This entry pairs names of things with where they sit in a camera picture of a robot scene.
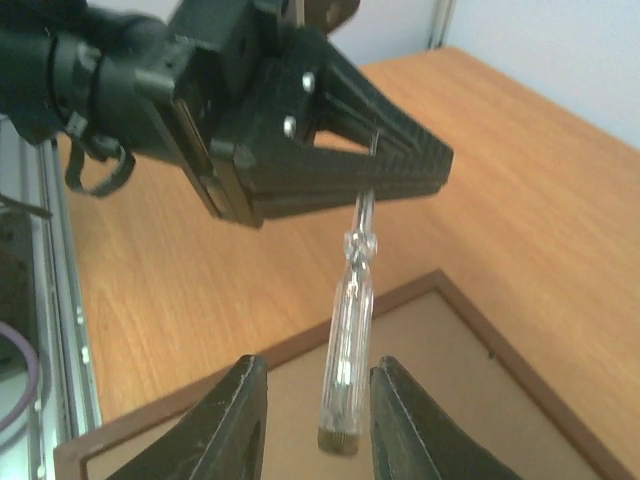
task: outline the wooden frame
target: wooden frame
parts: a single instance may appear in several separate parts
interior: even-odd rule
[[[495,354],[502,366],[531,397],[538,408],[547,415],[602,478],[633,478],[624,465],[580,421],[578,416],[442,271],[434,271],[377,297],[374,318],[433,290],[437,290],[453,310],[460,315],[470,330]],[[316,327],[267,348],[260,352],[260,355],[267,360],[270,369],[293,360],[328,341],[330,322],[331,320],[328,319]],[[54,452],[57,478],[87,480],[86,466],[91,458],[186,412],[198,399],[213,388],[227,369],[228,367],[82,437],[60,445]]]

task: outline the robotic arm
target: robotic arm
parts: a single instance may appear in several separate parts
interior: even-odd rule
[[[452,150],[327,40],[358,3],[182,0],[165,24],[84,0],[5,2],[0,112],[32,144],[71,138],[76,192],[109,195],[144,155],[182,168],[213,216],[254,228],[368,188],[434,194]],[[321,131],[365,148],[319,148]],[[117,162],[91,190],[86,158]]]

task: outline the table surface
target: table surface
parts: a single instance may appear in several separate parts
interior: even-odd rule
[[[456,49],[365,71],[455,150],[440,194],[378,205],[377,292],[443,269],[640,474],[640,152]],[[143,159],[69,201],[105,421],[330,316],[350,208],[256,232]]]

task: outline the brown tray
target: brown tray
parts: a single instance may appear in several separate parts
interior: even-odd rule
[[[631,478],[440,271],[376,298],[372,365],[392,355],[478,443],[525,479]],[[350,460],[316,447],[329,320],[262,355],[262,479],[373,478],[369,432]],[[57,478],[105,479],[167,432],[226,369],[58,447]]]

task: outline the wire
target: wire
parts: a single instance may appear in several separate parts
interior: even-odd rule
[[[35,398],[38,390],[38,374],[40,367],[38,356],[31,344],[26,338],[5,322],[0,322],[0,336],[6,337],[11,343],[18,347],[27,362],[28,375],[27,386],[25,387],[20,400],[18,400],[18,403],[15,404],[4,418],[0,419],[0,432],[2,432],[27,409],[29,404]]]

